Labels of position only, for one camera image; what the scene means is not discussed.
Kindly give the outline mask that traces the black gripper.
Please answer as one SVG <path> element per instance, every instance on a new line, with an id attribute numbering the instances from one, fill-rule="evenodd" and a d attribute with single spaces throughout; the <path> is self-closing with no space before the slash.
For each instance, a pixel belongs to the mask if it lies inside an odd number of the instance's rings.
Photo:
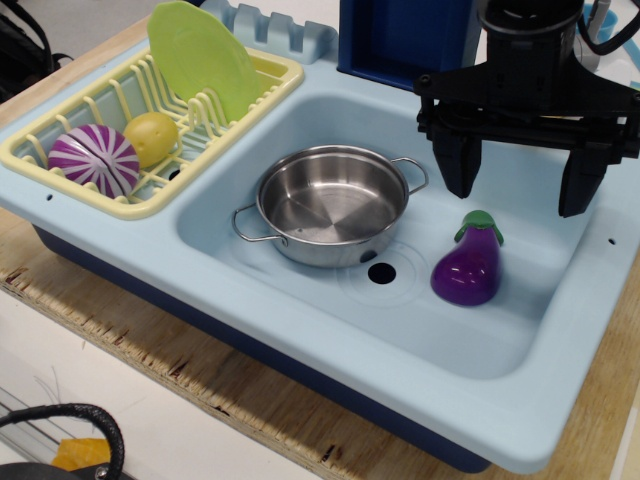
<path id="1" fill-rule="evenodd" d="M 485 140 L 569 151 L 558 212 L 583 214 L 608 161 L 639 154 L 638 92 L 583 67 L 573 34 L 491 32 L 485 62 L 425 74 L 418 128 L 433 145 L 447 189 L 467 198 Z"/>

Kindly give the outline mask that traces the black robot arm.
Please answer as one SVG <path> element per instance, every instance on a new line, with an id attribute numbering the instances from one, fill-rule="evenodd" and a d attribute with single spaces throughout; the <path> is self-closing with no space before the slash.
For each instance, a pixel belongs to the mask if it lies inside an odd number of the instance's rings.
<path id="1" fill-rule="evenodd" d="M 581 1 L 481 1 L 485 62 L 425 74 L 418 129 L 431 142 L 447 189 L 470 195 L 483 141 L 539 146 L 569 153 L 558 212 L 584 213 L 609 166 L 639 155 L 639 94 L 590 72 L 576 58 L 582 36 L 606 55 L 639 29 L 633 19 L 602 44 L 588 33 Z"/>

